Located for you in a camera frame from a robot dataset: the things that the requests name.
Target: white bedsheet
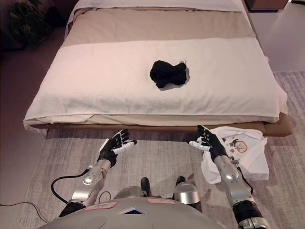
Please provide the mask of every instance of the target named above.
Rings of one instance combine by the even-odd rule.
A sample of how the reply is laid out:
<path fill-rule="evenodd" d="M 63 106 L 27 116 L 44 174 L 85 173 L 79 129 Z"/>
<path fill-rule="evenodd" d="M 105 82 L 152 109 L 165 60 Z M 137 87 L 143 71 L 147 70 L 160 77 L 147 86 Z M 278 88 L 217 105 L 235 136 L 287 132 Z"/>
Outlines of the white bedsheet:
<path fill-rule="evenodd" d="M 244 12 L 240 0 L 79 0 L 70 14 L 65 37 L 69 33 L 69 24 L 73 22 L 76 10 L 113 7 L 174 7 Z"/>
<path fill-rule="evenodd" d="M 158 89 L 149 77 L 153 63 L 181 59 L 189 81 Z M 286 101 L 255 38 L 81 44 L 58 51 L 24 124 L 88 114 L 278 118 Z"/>

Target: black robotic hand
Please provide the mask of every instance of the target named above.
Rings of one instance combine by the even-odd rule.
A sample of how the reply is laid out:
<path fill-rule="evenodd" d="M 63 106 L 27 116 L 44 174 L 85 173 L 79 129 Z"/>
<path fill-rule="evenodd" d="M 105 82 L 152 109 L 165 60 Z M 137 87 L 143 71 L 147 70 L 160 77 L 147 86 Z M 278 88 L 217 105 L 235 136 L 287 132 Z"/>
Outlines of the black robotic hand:
<path fill-rule="evenodd" d="M 126 151 L 130 147 L 137 144 L 137 140 L 128 141 L 129 132 L 123 129 L 117 132 L 112 138 L 106 139 L 100 149 L 99 160 L 107 159 L 111 163 L 111 167 L 116 164 L 116 157 L 119 152 Z"/>
<path fill-rule="evenodd" d="M 217 135 L 213 134 L 203 125 L 198 125 L 197 127 L 200 135 L 196 141 L 189 141 L 188 144 L 203 151 L 210 151 L 213 161 L 217 156 L 227 155 L 225 148 L 221 143 L 222 139 L 220 140 Z"/>

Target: bed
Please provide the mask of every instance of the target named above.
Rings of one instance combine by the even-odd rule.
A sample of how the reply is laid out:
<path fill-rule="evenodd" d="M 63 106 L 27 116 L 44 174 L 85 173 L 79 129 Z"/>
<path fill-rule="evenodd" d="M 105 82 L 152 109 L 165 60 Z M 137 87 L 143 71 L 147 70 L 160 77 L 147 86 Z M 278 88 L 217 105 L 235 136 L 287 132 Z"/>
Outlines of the bed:
<path fill-rule="evenodd" d="M 24 119 L 26 129 L 192 131 L 198 124 L 291 133 L 287 95 L 240 0 L 80 0 Z M 153 63 L 186 60 L 158 89 Z"/>

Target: white t-shirt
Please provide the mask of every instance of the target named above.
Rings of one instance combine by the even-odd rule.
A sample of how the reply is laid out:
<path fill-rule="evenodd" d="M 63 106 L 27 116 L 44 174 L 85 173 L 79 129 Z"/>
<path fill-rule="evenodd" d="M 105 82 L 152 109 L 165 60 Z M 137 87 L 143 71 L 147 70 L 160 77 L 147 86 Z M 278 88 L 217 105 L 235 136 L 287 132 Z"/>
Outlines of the white t-shirt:
<path fill-rule="evenodd" d="M 263 137 L 261 131 L 228 126 L 218 127 L 210 131 L 220 139 L 228 156 L 233 156 L 235 160 L 239 161 L 239 166 L 245 178 L 253 180 L 269 179 L 269 168 L 264 154 L 267 138 Z M 216 184 L 221 181 L 210 152 L 204 152 L 201 169 L 209 184 Z"/>

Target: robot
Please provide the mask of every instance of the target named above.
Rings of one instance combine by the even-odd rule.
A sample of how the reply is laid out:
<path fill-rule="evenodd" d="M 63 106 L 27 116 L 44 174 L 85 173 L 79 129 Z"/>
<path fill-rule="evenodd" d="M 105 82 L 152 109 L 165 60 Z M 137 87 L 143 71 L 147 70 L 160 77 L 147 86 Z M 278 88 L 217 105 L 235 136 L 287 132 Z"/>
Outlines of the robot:
<path fill-rule="evenodd" d="M 228 157 L 221 138 L 202 125 L 198 126 L 198 132 L 199 137 L 188 144 L 211 152 L 238 228 L 270 229 L 243 182 L 241 171 Z M 143 177 L 141 187 L 126 187 L 113 200 L 95 204 L 107 171 L 116 164 L 117 155 L 136 143 L 136 140 L 129 140 L 127 130 L 106 139 L 96 165 L 88 168 L 89 171 L 83 175 L 59 217 L 40 229 L 224 228 L 202 214 L 198 191 L 194 185 L 186 183 L 184 177 L 177 179 L 172 198 L 153 196 L 148 178 Z"/>

